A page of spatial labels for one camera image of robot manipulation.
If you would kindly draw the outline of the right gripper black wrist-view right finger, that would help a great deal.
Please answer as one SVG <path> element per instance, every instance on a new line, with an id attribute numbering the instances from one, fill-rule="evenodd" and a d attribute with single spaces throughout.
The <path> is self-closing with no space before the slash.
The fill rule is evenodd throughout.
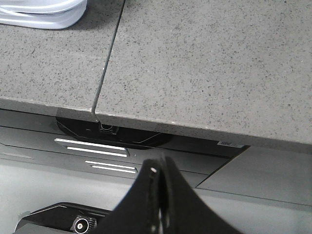
<path id="1" fill-rule="evenodd" d="M 160 160 L 159 205 L 164 234 L 239 234 L 194 192 L 174 161 Z"/>

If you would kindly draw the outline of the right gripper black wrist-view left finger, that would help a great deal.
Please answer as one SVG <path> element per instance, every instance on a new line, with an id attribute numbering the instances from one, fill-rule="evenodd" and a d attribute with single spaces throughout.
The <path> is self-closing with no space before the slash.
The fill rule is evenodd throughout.
<path id="1" fill-rule="evenodd" d="M 160 163 L 145 160 L 122 201 L 94 229 L 95 234 L 159 233 Z"/>

